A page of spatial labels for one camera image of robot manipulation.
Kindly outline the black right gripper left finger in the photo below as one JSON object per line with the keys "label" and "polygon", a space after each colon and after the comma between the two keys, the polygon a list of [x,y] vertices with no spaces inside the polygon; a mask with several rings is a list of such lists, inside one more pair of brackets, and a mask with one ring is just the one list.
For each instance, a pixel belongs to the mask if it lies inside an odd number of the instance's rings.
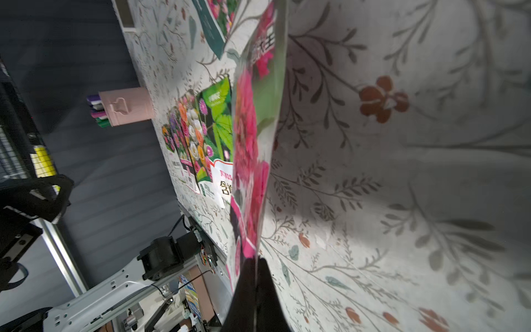
{"label": "black right gripper left finger", "polygon": [[256,259],[246,259],[240,272],[230,309],[221,332],[255,331]]}

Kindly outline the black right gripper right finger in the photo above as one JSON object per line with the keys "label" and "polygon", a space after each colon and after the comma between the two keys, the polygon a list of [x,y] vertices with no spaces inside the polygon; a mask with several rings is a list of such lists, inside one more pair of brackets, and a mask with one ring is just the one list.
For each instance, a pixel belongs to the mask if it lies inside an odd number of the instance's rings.
{"label": "black right gripper right finger", "polygon": [[257,267],[257,331],[291,331],[283,314],[268,263],[264,258],[259,259]]}

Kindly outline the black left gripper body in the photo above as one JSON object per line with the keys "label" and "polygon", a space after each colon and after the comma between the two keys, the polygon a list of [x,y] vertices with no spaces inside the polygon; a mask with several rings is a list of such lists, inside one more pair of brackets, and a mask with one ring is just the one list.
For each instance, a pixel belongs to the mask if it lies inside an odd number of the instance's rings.
{"label": "black left gripper body", "polygon": [[64,213],[73,186],[65,175],[1,183],[1,290],[24,283],[29,272],[19,260],[43,234],[33,221],[53,221]]}

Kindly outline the chrysanthemum seed packet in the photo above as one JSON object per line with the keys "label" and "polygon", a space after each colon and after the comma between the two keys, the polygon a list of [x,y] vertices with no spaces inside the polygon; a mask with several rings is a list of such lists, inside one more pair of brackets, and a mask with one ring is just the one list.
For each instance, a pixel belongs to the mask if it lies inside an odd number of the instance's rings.
{"label": "chrysanthemum seed packet", "polygon": [[172,171],[182,182],[191,187],[194,180],[192,170],[174,111],[167,112],[167,120],[162,126],[162,134],[166,149],[169,152]]}

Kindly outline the green mimosa seed packet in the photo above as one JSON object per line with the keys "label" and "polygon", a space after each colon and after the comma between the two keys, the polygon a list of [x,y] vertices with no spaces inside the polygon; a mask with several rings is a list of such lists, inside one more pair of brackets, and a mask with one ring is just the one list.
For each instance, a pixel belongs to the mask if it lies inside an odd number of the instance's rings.
{"label": "green mimosa seed packet", "polygon": [[224,208],[232,194],[232,94],[228,76],[196,97],[196,181],[204,197]]}

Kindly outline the pink hollyhock seed packet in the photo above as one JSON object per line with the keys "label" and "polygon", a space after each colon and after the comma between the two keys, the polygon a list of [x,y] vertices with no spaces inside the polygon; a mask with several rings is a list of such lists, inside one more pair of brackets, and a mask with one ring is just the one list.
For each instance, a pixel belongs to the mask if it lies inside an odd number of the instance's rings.
{"label": "pink hollyhock seed packet", "polygon": [[270,1],[235,70],[232,89],[234,163],[227,270],[232,289],[247,258],[259,253],[264,201],[286,71],[288,4]]}

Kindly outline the pink field flowers seed packet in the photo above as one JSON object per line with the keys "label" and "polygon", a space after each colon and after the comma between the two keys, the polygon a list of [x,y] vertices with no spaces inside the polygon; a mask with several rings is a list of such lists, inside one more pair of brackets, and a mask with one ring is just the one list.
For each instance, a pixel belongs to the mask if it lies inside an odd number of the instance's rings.
{"label": "pink field flowers seed packet", "polygon": [[192,0],[199,16],[205,40],[221,59],[227,38],[235,24],[239,0]]}

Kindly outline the mixed ranunculus seed packet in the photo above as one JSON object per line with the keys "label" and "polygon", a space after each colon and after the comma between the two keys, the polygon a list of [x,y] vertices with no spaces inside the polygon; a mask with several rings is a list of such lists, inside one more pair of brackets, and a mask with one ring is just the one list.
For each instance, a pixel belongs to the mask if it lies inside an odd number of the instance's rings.
{"label": "mixed ranunculus seed packet", "polygon": [[204,143],[202,122],[193,91],[185,92],[176,103],[178,137],[182,147],[181,163],[193,191],[201,193],[200,182],[209,180],[200,144]]}

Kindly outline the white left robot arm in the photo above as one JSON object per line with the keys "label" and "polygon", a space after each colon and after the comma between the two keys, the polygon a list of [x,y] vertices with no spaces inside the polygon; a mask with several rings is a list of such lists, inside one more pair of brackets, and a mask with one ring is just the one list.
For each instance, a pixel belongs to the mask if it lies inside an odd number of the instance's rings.
{"label": "white left robot arm", "polygon": [[[64,175],[1,182],[1,291],[29,276],[20,259],[42,235],[36,219],[52,221],[68,206],[73,181]],[[109,279],[55,308],[41,308],[1,326],[2,331],[94,331],[143,291],[161,289],[184,269],[203,244],[191,230],[174,239],[159,237]]]}

